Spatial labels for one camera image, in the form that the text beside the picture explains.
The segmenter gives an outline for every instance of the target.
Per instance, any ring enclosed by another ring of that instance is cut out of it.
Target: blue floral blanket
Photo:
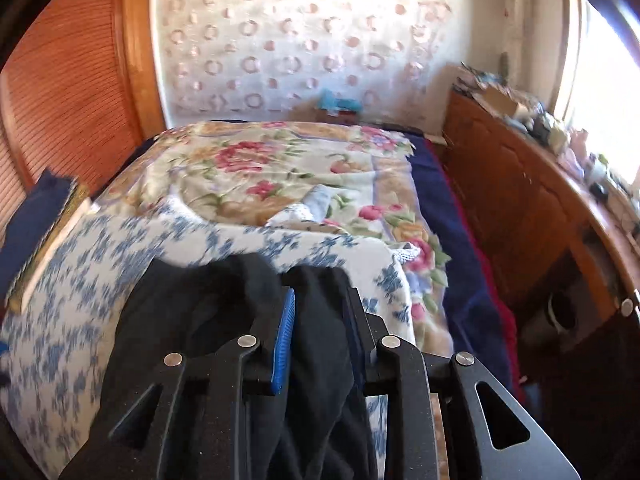
[[[368,312],[415,343],[410,289],[385,243],[371,237],[201,223],[185,218],[86,216],[58,248],[21,316],[0,330],[11,385],[0,404],[50,479],[85,443],[115,329],[130,291],[153,258],[199,266],[230,254],[261,254],[278,271],[341,267]],[[386,397],[367,399],[379,471],[384,471]]]

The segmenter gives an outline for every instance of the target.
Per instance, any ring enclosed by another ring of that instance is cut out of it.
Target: blue bed sheet
[[[424,138],[406,134],[415,146],[409,158],[420,212],[452,257],[444,309],[456,352],[471,352],[510,391],[514,391],[510,353],[500,311],[482,270],[456,199],[439,161]]]

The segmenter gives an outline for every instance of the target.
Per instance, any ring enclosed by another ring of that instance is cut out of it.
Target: pink rose pattern
[[[364,218],[367,221],[375,221],[383,219],[385,212],[399,213],[404,209],[402,204],[391,204],[385,207],[379,205],[366,205],[360,209],[358,216]],[[407,240],[414,246],[420,249],[420,254],[412,261],[405,263],[402,268],[408,273],[407,277],[411,278],[412,273],[415,273],[418,278],[415,283],[418,283],[418,287],[415,292],[420,296],[421,294],[429,293],[429,290],[425,290],[419,286],[421,279],[427,279],[431,283],[430,274],[431,271],[436,268],[435,251],[433,248],[421,238],[411,238]],[[415,322],[424,322],[426,320],[426,307],[422,304],[424,301],[422,298],[418,300],[413,296],[415,303],[411,306],[411,315]]]
[[[270,123],[262,123],[261,126],[263,128],[284,128],[287,126],[287,123],[283,123],[282,121],[272,121]]]
[[[431,246],[420,238],[411,238],[409,242],[420,249],[420,254],[414,260],[405,264],[407,269],[412,270],[413,272],[421,272],[423,270],[431,271],[435,269],[435,253]]]
[[[277,184],[273,182],[269,182],[268,180],[261,180],[255,186],[251,186],[246,190],[246,192],[250,195],[257,195],[261,199],[267,198],[276,188]]]
[[[242,140],[220,150],[214,160],[224,171],[262,171],[262,166],[271,162],[277,151],[266,142]]]
[[[378,220],[382,218],[385,209],[379,205],[366,205],[360,209],[358,216],[365,220]]]
[[[360,133],[361,138],[350,142],[347,146],[348,152],[368,152],[374,148],[383,153],[394,153],[400,147],[407,146],[405,142],[390,137],[388,132],[371,126],[361,126]]]

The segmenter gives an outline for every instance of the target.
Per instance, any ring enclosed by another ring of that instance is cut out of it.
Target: bed
[[[292,206],[318,186],[328,207],[300,218]],[[513,391],[513,319],[421,137],[318,123],[174,128],[135,153],[95,205],[0,330],[12,378],[0,404],[48,478],[88,436],[119,313],[155,257],[190,266],[257,252],[280,270],[343,267],[391,333],[425,352],[471,351]],[[367,407],[383,470],[386,400]]]

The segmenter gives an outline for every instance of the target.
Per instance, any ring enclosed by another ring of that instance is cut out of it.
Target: wooden wardrobe
[[[45,167],[99,189],[164,130],[149,0],[51,0],[2,69],[0,112],[0,231]]]

